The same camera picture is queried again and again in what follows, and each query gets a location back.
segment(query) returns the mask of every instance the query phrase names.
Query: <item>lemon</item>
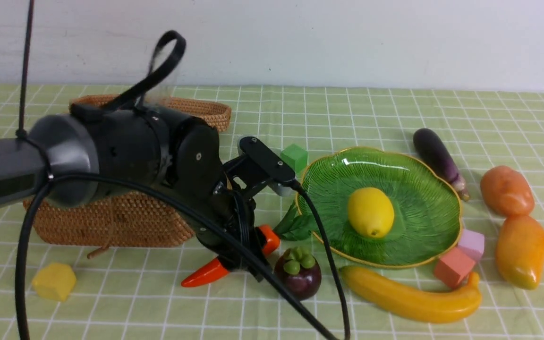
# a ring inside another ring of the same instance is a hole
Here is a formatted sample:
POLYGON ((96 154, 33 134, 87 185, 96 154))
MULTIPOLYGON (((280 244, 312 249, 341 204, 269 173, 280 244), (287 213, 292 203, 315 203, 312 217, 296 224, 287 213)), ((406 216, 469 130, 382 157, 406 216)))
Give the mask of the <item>lemon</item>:
POLYGON ((394 211, 389 197, 375 187, 352 192, 348 200, 348 220, 363 237, 382 238, 391 230, 394 211))

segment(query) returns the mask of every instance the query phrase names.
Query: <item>banana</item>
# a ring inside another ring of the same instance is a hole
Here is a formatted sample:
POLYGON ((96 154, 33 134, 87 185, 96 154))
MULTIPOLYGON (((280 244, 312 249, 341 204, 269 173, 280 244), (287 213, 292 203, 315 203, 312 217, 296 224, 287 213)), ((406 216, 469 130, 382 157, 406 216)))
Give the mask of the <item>banana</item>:
POLYGON ((476 272, 470 273, 464 286, 451 292, 418 290, 357 265, 346 265, 340 273, 354 293, 392 314, 415 321, 453 323, 473 314, 482 303, 476 272))

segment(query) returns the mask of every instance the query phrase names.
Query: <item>orange mango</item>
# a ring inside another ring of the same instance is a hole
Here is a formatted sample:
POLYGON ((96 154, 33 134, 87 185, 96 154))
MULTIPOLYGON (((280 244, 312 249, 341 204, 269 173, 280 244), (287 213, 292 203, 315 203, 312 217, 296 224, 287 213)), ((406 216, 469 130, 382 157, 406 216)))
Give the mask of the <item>orange mango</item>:
POLYGON ((535 290, 544 271, 543 226, 528 215, 508 217, 499 231, 494 261, 514 287, 535 290))

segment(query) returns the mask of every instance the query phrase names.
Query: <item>yellow hexagon block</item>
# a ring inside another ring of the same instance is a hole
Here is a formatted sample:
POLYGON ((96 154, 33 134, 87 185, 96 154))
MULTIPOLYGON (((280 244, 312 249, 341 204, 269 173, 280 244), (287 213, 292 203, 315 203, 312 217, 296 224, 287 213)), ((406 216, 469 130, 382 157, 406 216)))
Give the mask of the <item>yellow hexagon block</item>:
POLYGON ((33 278, 33 289, 40 297, 64 302, 73 290, 77 276, 70 265, 51 263, 33 278))

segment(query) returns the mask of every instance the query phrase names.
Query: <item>purple eggplant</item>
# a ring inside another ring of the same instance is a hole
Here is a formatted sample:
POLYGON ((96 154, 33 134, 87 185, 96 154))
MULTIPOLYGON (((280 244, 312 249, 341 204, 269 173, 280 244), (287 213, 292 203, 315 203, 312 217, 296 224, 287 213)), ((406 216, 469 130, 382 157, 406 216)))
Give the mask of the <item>purple eggplant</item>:
POLYGON ((276 261, 274 274, 300 301, 313 297, 322 282, 318 261, 304 247, 287 249, 276 261))
POLYGON ((451 157, 440 136, 426 127, 415 131, 413 144, 421 160, 443 180, 447 181, 459 194, 459 197, 467 202, 470 199, 467 184, 453 157, 451 157))

